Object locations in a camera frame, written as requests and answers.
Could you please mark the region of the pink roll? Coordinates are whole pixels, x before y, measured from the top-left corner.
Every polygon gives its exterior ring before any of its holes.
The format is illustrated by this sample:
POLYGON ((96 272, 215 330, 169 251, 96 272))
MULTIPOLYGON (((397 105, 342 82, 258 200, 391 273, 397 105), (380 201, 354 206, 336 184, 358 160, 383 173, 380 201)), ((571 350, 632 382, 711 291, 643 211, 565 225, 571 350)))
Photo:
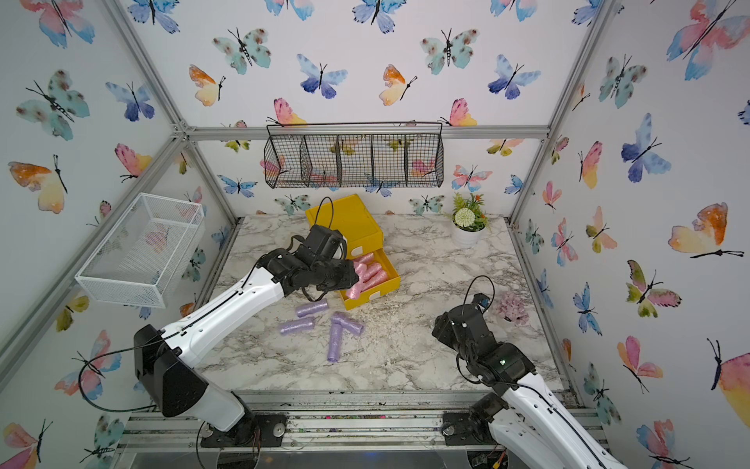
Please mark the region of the pink roll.
POLYGON ((369 265, 365 263, 355 263, 355 272, 362 283, 366 283, 382 270, 383 267, 379 262, 373 262, 369 265))
POLYGON ((385 281, 388 281, 389 275, 386 271, 379 271, 376 275, 371 277, 366 283, 362 285, 361 290, 367 291, 369 289, 373 289, 374 287, 377 287, 381 283, 384 283, 385 281))
POLYGON ((355 258, 355 263, 368 265, 374 261, 374 258, 375 258, 374 252, 370 252, 369 254, 364 254, 363 256, 359 258, 355 258))
POLYGON ((356 283, 346 291, 346 296, 351 300, 357 300, 361 297, 364 287, 365 283, 356 283))

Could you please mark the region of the pink roll bottom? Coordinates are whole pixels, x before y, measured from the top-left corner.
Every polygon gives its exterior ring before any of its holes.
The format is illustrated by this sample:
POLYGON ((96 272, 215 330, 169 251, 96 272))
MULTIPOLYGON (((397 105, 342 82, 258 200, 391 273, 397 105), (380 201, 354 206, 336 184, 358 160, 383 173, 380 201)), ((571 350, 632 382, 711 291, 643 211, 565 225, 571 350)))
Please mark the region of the pink roll bottom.
POLYGON ((364 254, 363 256, 359 258, 355 258, 355 263, 368 265, 374 261, 374 258, 375 258, 374 252, 370 252, 369 254, 364 254))

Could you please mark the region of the yellow three-drawer box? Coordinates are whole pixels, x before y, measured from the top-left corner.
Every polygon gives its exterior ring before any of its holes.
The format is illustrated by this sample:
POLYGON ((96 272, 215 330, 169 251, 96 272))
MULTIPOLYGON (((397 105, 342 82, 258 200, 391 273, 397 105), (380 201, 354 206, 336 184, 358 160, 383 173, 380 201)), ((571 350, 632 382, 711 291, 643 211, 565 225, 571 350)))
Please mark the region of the yellow three-drawer box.
POLYGON ((306 211, 306 217, 311 226, 322 224, 345 236, 348 259, 364 257, 367 265, 379 263, 387 275, 382 283, 367 289, 358 299, 347 297, 342 290, 340 296, 347 311, 400 288, 400 275, 384 250, 384 234, 358 195, 348 195, 334 199, 333 203, 325 202, 320 208, 310 208, 306 211))

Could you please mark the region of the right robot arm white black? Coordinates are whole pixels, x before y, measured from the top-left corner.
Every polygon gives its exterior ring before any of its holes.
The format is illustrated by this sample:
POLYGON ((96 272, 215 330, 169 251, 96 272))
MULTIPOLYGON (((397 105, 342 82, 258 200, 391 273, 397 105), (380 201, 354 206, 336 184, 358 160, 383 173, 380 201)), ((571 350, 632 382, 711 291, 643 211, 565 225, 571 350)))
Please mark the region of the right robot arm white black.
POLYGON ((445 420, 445 443, 494 444, 528 468, 622 468, 551 391, 532 361, 497 340, 484 319, 486 301, 464 304, 435 319, 432 335, 456 353, 472 382, 490 392, 462 420, 445 420))

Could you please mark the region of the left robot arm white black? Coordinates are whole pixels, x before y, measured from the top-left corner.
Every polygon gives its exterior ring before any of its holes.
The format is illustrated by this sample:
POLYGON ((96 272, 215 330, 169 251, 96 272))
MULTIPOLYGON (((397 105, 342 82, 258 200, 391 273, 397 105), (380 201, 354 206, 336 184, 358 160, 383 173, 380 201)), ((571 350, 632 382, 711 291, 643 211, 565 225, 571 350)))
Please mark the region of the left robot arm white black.
POLYGON ((290 294, 354 286, 359 277, 347 255, 345 236, 314 225, 308 236, 261 256, 245 277, 200 309, 164 328, 136 332, 136 377, 156 408, 165 417, 196 417, 240 443, 248 441, 259 429, 252 411, 198 366, 230 333, 290 294))

